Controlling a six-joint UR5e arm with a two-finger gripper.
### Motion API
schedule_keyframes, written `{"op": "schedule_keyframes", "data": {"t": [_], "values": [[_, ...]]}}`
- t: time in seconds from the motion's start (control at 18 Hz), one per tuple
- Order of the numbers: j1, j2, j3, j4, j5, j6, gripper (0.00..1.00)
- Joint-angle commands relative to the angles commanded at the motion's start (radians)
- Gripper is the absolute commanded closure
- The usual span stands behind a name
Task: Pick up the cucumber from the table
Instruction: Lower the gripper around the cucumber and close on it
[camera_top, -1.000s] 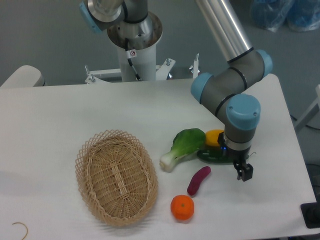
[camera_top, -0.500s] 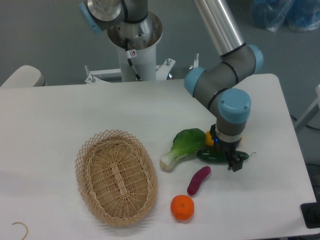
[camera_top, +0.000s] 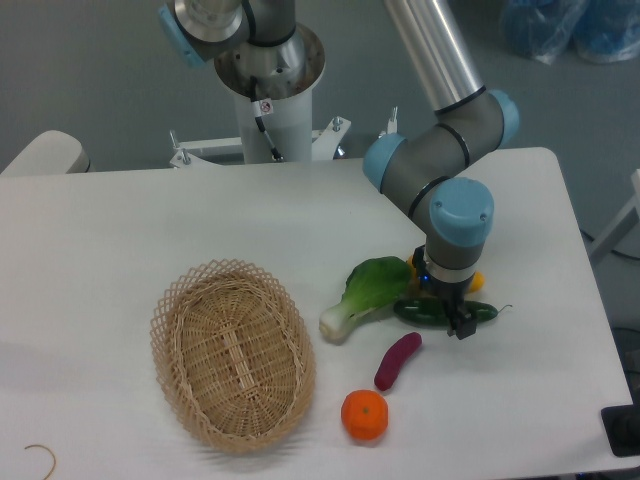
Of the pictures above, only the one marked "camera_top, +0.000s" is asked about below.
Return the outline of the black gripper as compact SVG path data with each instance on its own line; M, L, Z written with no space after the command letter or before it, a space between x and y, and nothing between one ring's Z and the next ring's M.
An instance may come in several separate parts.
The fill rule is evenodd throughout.
M476 317L464 305L464 296L474 276L474 268L451 270L424 261L425 246L414 249L410 257L412 278L418 290L424 288L442 304L449 320L447 334L463 340L476 333Z

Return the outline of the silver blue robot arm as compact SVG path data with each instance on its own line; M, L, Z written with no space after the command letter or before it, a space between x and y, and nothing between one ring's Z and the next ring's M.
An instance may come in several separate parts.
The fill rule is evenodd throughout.
M444 1L389 1L436 124L409 141L387 131L367 150L363 171L420 230L419 284L442 304L449 331L472 335L478 318L464 296L490 233L494 203L465 169L517 131L519 114L503 92L477 74ZM329 159L337 144L314 136L311 93L325 68L315 34L296 19L291 1L170 1L159 21L192 66L212 64L233 95L244 161Z

